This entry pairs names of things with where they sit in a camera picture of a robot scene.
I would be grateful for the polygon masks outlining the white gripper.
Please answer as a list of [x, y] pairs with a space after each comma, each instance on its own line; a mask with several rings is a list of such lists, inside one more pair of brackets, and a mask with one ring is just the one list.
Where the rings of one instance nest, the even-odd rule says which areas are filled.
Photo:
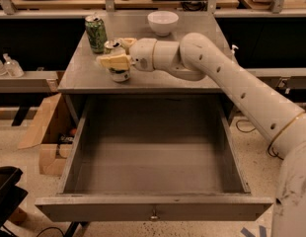
[[[119, 38], [118, 41], [125, 52], [130, 54], [135, 69], [145, 72], [154, 70], [153, 52], [156, 39]], [[130, 58], [126, 54], [100, 55], [96, 61], [103, 67], [114, 70], [128, 70], [130, 67]]]

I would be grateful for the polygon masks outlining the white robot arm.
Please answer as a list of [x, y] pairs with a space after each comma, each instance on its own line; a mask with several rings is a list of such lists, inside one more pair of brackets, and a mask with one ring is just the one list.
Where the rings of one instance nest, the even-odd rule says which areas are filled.
[[306, 111], [227, 57], [208, 37], [126, 39], [126, 49], [97, 57], [106, 68], [164, 70], [185, 80], [209, 76], [283, 158], [272, 237], [306, 237]]

